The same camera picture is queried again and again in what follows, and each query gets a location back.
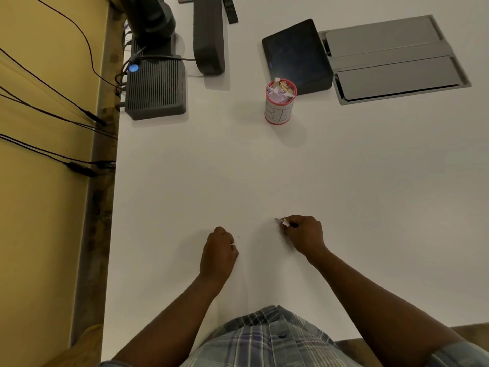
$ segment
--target shirt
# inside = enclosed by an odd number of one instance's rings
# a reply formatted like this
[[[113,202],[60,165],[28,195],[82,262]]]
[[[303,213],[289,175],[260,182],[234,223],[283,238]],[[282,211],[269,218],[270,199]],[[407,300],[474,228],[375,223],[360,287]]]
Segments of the shirt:
[[[127,367],[116,361],[103,367]],[[216,329],[181,367],[359,367],[323,331],[280,306]],[[489,367],[489,353],[468,342],[443,347],[426,367]]]

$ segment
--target wall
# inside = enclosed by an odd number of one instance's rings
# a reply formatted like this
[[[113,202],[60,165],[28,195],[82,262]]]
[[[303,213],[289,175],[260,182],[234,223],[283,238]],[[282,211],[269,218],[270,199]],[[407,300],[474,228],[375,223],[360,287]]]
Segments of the wall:
[[[77,22],[100,72],[107,0],[43,0]],[[36,0],[0,0],[0,47],[78,105],[95,112],[99,80],[76,27]],[[0,53],[0,85],[23,100],[92,124]],[[89,160],[88,130],[0,97],[0,133]],[[0,355],[37,367],[69,345],[88,181],[0,140]]]

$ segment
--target red-rimmed container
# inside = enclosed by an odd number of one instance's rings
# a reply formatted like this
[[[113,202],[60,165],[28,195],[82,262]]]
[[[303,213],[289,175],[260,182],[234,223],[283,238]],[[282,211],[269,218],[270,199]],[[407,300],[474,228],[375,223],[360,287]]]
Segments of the red-rimmed container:
[[[289,87],[292,87],[295,93],[295,97],[286,103],[275,103],[268,96],[268,89],[265,88],[266,104],[265,104],[265,119],[272,125],[283,125],[290,120],[292,114],[292,107],[294,106],[295,98],[297,98],[297,87],[294,83],[287,79],[280,79],[285,81]],[[275,81],[270,82],[267,87],[271,87]]]

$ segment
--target hand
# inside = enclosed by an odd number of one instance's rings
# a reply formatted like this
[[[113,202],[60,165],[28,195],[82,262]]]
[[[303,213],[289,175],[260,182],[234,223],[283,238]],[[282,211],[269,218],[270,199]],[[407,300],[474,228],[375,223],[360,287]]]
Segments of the hand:
[[[231,233],[217,227],[209,234],[200,260],[200,277],[209,281],[219,292],[233,271],[238,250]]]
[[[319,259],[328,249],[324,244],[323,228],[312,216],[291,215],[282,220],[297,225],[286,227],[280,224],[280,230],[290,238],[298,252],[302,253],[309,263],[314,265],[315,260]]]

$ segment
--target tablet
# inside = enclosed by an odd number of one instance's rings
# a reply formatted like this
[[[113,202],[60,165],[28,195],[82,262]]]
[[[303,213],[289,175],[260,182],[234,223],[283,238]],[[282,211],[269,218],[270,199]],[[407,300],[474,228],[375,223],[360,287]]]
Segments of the tablet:
[[[327,90],[333,84],[333,70],[312,19],[264,38],[262,45],[271,79],[291,80],[298,95]]]

